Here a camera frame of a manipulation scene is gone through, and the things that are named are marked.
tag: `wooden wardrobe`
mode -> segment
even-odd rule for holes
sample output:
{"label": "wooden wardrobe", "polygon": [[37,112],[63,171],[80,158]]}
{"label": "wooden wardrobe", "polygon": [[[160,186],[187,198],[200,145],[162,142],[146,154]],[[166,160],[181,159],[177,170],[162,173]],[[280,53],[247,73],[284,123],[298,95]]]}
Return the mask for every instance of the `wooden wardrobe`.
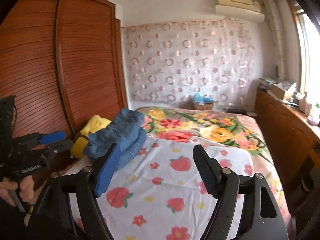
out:
{"label": "wooden wardrobe", "polygon": [[15,95],[13,137],[63,130],[126,107],[120,21],[105,0],[19,0],[0,25],[0,98]]}

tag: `hand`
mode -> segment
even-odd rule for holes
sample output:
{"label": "hand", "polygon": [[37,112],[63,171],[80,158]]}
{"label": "hand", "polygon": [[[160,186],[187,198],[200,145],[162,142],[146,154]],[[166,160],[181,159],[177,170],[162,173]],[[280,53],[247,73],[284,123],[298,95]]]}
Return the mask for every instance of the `hand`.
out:
{"label": "hand", "polygon": [[[20,182],[20,197],[22,201],[29,202],[33,198],[33,179],[32,176],[25,177]],[[6,201],[10,206],[15,207],[15,203],[9,195],[9,190],[16,190],[18,188],[18,184],[15,181],[10,181],[7,178],[4,178],[2,182],[0,182],[0,198]]]}

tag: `blue gripper pad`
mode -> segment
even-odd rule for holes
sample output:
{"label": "blue gripper pad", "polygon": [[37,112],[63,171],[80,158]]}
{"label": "blue gripper pad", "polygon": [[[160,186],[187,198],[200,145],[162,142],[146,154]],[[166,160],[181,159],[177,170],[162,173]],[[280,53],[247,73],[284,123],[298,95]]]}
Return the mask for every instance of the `blue gripper pad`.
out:
{"label": "blue gripper pad", "polygon": [[66,138],[66,134],[63,131],[54,132],[54,133],[50,133],[42,136],[41,139],[39,140],[39,143],[49,144],[49,143],[54,143],[57,141],[64,140],[65,138]]}
{"label": "blue gripper pad", "polygon": [[92,167],[94,176],[96,176],[95,197],[101,197],[101,194],[107,191],[120,157],[120,147],[118,144],[113,143],[104,156],[94,161]]}

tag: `bedsheet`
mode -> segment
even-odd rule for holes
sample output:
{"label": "bedsheet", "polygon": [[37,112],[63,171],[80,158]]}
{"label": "bedsheet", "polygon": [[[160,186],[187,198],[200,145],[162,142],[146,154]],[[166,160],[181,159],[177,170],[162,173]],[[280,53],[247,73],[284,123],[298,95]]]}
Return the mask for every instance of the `bedsheet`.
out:
{"label": "bedsheet", "polygon": [[[107,192],[97,202],[115,240],[200,239],[216,200],[207,193],[193,161],[194,146],[149,137],[139,155],[113,175]],[[252,176],[247,151],[223,145],[205,146],[205,150],[221,166]],[[90,161],[85,157],[66,174],[87,165]],[[238,195],[228,239],[237,233],[243,201],[243,195]],[[70,202],[73,217],[83,228],[74,194]]]}
{"label": "bedsheet", "polygon": [[253,118],[241,114],[179,108],[141,107],[137,111],[145,114],[143,128],[150,136],[205,145],[217,142],[246,150],[251,155],[254,171],[262,173],[267,179],[284,222],[290,229],[291,215],[282,185],[262,133]]}

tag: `air conditioner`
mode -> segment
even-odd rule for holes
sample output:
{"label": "air conditioner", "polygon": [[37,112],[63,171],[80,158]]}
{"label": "air conditioner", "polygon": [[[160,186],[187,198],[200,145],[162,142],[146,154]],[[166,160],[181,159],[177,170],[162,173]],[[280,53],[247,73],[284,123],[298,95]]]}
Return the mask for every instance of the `air conditioner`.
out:
{"label": "air conditioner", "polygon": [[253,22],[263,22],[260,4],[252,0],[218,0],[215,6],[218,15],[234,17]]}

